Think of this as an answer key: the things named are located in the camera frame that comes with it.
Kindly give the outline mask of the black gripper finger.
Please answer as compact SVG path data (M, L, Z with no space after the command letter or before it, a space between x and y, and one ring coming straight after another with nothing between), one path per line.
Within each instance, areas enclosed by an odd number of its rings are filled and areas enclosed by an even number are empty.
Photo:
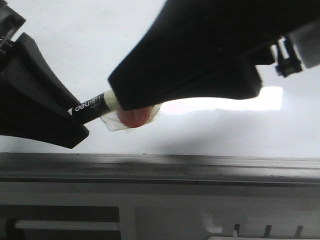
M289 35L320 18L317 0L168 0L108 82L124 110L185 98L256 97L257 65L302 70Z
M46 63L26 33L0 63L0 134L72 149L89 130L68 110L80 102Z

